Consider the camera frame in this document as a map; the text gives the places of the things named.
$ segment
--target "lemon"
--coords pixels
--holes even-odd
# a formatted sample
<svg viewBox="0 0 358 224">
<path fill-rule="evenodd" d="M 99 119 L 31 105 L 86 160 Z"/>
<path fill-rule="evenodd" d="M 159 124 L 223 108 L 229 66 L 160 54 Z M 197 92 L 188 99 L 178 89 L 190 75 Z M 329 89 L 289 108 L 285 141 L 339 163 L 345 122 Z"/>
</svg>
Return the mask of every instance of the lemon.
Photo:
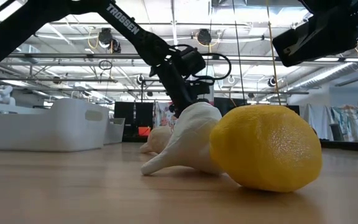
<svg viewBox="0 0 358 224">
<path fill-rule="evenodd" d="M 241 106 L 210 135 L 211 158 L 238 184 L 292 192 L 314 181 L 321 145 L 309 124 L 284 106 Z"/>
</svg>

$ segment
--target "white plastic tub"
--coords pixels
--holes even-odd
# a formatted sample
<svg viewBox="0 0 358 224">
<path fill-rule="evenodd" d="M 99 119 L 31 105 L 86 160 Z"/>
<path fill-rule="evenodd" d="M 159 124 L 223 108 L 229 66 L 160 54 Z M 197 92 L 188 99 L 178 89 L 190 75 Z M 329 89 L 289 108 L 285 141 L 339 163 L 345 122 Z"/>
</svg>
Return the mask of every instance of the white plastic tub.
<svg viewBox="0 0 358 224">
<path fill-rule="evenodd" d="M 103 147 L 108 111 L 102 106 L 65 98 L 49 110 L 26 113 L 0 114 L 0 150 L 74 152 Z"/>
<path fill-rule="evenodd" d="M 122 142 L 124 134 L 125 118 L 115 118 L 108 121 L 104 144 L 114 144 Z"/>
</svg>

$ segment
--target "orange object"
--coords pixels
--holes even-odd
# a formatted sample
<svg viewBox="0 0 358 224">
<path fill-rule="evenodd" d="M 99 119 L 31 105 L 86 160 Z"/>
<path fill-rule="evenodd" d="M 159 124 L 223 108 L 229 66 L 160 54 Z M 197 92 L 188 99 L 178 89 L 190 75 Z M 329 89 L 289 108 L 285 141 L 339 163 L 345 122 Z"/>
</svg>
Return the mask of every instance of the orange object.
<svg viewBox="0 0 358 224">
<path fill-rule="evenodd" d="M 139 136 L 149 136 L 151 130 L 150 127 L 139 127 Z"/>
</svg>

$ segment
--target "white sculpture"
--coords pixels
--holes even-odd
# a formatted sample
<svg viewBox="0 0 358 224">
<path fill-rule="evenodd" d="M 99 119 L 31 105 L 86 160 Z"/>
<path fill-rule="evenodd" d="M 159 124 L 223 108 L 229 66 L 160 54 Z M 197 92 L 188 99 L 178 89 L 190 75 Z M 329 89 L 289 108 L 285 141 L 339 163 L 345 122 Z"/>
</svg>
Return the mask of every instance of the white sculpture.
<svg viewBox="0 0 358 224">
<path fill-rule="evenodd" d="M 144 175 L 171 166 L 187 166 L 210 174 L 222 170 L 209 155 L 209 134 L 222 118 L 209 103 L 195 103 L 180 115 L 166 148 L 141 168 Z"/>
<path fill-rule="evenodd" d="M 140 147 L 141 153 L 155 152 L 160 154 L 167 146 L 172 136 L 172 129 L 169 126 L 154 128 L 147 138 L 147 143 Z"/>
<path fill-rule="evenodd" d="M 12 86 L 0 86 L 0 103 L 15 106 L 16 100 L 11 97 Z"/>
</svg>

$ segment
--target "table surface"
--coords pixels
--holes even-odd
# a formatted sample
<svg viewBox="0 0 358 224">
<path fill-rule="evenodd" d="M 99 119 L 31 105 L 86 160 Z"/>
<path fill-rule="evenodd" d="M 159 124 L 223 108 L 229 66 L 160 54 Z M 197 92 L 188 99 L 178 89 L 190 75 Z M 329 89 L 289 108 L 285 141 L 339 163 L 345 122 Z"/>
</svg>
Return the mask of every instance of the table surface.
<svg viewBox="0 0 358 224">
<path fill-rule="evenodd" d="M 275 194 L 186 167 L 143 177 L 140 145 L 0 152 L 0 223 L 358 223 L 358 152 L 323 150 L 318 180 Z"/>
</svg>

